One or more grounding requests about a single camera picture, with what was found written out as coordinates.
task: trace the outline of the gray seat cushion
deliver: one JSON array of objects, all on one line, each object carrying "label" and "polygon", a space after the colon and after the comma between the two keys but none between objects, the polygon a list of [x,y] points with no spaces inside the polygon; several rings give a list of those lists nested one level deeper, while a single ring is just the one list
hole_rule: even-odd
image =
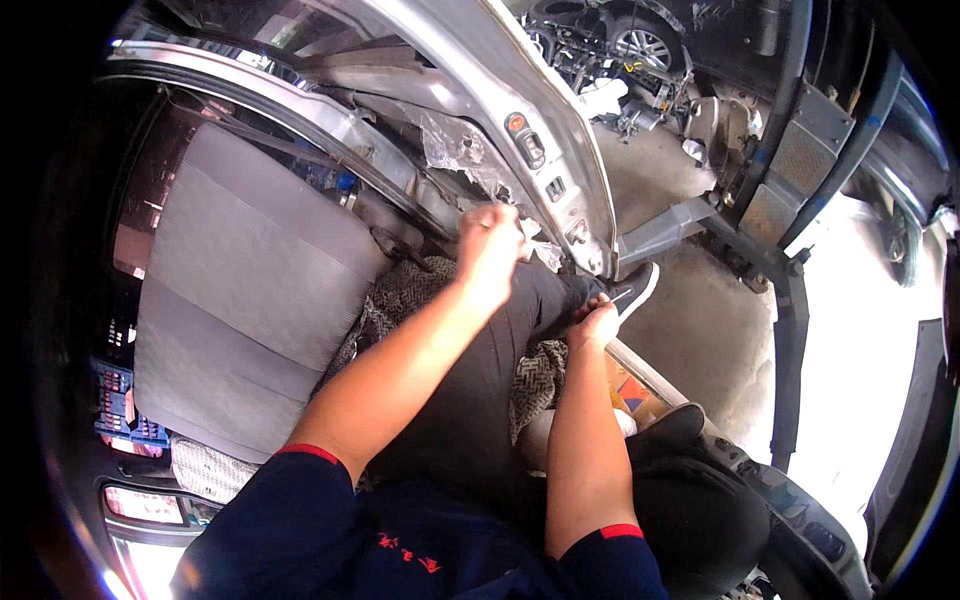
[{"label": "gray seat cushion", "polygon": [[200,126],[143,283],[137,407],[202,444],[265,462],[388,267],[351,213],[247,142]]}]

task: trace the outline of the shoe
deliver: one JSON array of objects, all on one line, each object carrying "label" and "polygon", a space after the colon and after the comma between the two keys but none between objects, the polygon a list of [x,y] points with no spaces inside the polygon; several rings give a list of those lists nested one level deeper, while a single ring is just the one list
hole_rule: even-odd
[{"label": "shoe", "polygon": [[655,262],[645,262],[630,273],[626,279],[611,286],[608,295],[615,299],[613,305],[620,313],[621,323],[626,321],[641,304],[650,298],[659,279],[660,266]]}]

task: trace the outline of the garage floor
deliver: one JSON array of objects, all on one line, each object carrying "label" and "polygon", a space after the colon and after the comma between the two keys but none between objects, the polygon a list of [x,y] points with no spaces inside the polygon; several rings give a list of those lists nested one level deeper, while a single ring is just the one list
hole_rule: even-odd
[{"label": "garage floor", "polygon": [[[629,145],[603,126],[594,132],[621,233],[713,186],[666,129],[641,132]],[[900,422],[917,321],[942,314],[936,274],[943,257],[927,235],[918,285],[904,290],[883,256],[879,223],[865,220],[856,201],[835,199],[819,221],[798,240],[817,246],[806,264],[811,318],[790,476],[844,524],[862,552],[861,514]],[[754,294],[693,244],[652,258],[660,283],[621,326],[620,340],[702,404],[752,458],[769,463],[773,292]]]}]

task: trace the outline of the right hand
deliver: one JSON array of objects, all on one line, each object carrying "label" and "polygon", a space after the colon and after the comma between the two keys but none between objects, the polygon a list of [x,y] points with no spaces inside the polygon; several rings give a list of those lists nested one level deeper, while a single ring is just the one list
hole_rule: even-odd
[{"label": "right hand", "polygon": [[620,330],[618,316],[610,297],[601,292],[575,313],[574,321],[577,324],[566,334],[567,345],[571,348],[587,344],[605,347]]},{"label": "right hand", "polygon": [[490,204],[474,208],[460,221],[456,280],[471,300],[491,312],[510,297],[516,260],[526,244],[517,214],[508,204]]}]

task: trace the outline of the dismantled car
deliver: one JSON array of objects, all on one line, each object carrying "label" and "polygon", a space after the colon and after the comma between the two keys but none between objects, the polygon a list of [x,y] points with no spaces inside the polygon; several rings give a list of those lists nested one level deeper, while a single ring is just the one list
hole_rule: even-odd
[{"label": "dismantled car", "polygon": [[[84,531],[75,541],[94,585],[138,600],[162,589],[182,548],[281,448],[370,286],[398,260],[455,255],[460,216],[488,203],[519,209],[538,260],[556,272],[617,281],[706,228],[745,280],[768,279],[779,310],[773,465],[705,432],[770,511],[768,547],[731,597],[868,598],[898,574],[909,539],[876,537],[900,514],[895,501],[878,505],[872,548],[886,563],[876,566],[785,475],[809,250],[783,249],[861,162],[874,178],[886,173],[889,163],[864,156],[880,152],[903,66],[873,25],[870,50],[861,35],[811,33],[808,1],[752,4],[749,36],[725,20],[740,5],[684,5],[539,2],[520,20],[485,0],[457,11],[425,0],[131,6],[104,40],[37,217],[45,250],[31,360],[46,386],[37,402],[49,403],[36,411],[38,439],[67,520]],[[709,50],[731,36],[741,62]],[[850,46],[845,61],[807,77],[831,43]],[[741,102],[688,93],[701,71],[772,102],[762,135]],[[629,133],[670,115],[718,176],[710,194],[628,232],[616,229],[577,98],[620,77],[632,91],[615,125]],[[931,119],[938,168],[955,177]],[[923,227],[950,210],[950,193],[944,183],[924,196],[913,213]],[[948,409],[950,385],[955,406],[945,327],[927,328],[941,352],[915,366],[936,381],[939,412],[918,408],[917,422]],[[609,352],[666,404],[686,401],[622,344]],[[909,463],[922,448],[904,444]],[[941,449],[924,451],[947,472]],[[939,501],[934,491],[921,500]],[[922,517],[911,515],[911,533]],[[162,560],[151,545],[167,549]]]}]

